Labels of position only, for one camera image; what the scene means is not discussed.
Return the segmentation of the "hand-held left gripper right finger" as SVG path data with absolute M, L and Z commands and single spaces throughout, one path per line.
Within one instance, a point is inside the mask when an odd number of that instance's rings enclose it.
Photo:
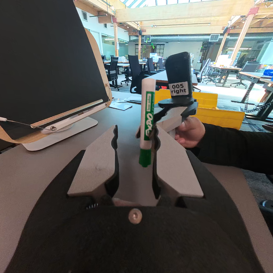
M 175 205 L 182 197 L 203 198 L 204 193 L 186 149 L 160 126 L 154 130 L 152 189 L 158 201 Z

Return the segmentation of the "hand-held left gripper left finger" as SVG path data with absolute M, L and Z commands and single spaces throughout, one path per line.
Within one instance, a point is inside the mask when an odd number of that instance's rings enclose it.
M 86 148 L 68 196 L 100 199 L 116 194 L 119 187 L 117 139 L 118 126 L 113 125 Z

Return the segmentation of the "green whiteboard marker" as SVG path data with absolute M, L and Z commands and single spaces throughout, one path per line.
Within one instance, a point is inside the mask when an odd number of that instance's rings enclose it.
M 152 78 L 144 78 L 141 84 L 142 101 L 139 164 L 146 168 L 151 164 L 152 140 L 150 139 L 150 135 L 153 125 L 156 81 Z

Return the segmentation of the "person's right forearm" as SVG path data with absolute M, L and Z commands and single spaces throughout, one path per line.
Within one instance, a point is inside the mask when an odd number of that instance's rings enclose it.
M 205 124 L 197 147 L 188 148 L 201 162 L 273 174 L 273 134 Z

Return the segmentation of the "person's right hand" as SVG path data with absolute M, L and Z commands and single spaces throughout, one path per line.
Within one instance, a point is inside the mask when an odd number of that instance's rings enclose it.
M 175 129 L 175 140 L 184 148 L 195 148 L 205 135 L 205 126 L 196 117 L 187 117 Z

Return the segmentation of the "yellow plastic bin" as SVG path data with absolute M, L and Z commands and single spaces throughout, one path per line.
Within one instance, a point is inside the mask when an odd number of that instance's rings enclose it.
M 245 113 L 218 109 L 218 94 L 193 92 L 193 98 L 198 102 L 196 117 L 201 122 L 237 130 L 241 128 Z

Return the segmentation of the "white board stand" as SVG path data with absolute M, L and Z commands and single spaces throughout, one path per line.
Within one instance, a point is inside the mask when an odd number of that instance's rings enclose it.
M 46 129 L 53 129 L 51 134 L 46 133 L 46 130 L 43 129 L 41 131 L 43 138 L 36 141 L 32 140 L 30 143 L 24 143 L 22 145 L 28 151 L 38 151 L 90 129 L 98 124 L 98 121 L 91 118 L 90 115 L 107 108 L 111 102 L 112 101 L 110 100 L 104 104 L 100 104 L 94 108 L 84 111 L 82 114 L 74 115 L 70 118 L 48 126 Z

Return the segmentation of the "black wood-framed board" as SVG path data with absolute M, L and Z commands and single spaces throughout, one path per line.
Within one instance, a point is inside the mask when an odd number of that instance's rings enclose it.
M 2 140 L 39 140 L 46 127 L 112 101 L 74 1 L 1 1 L 0 16 Z

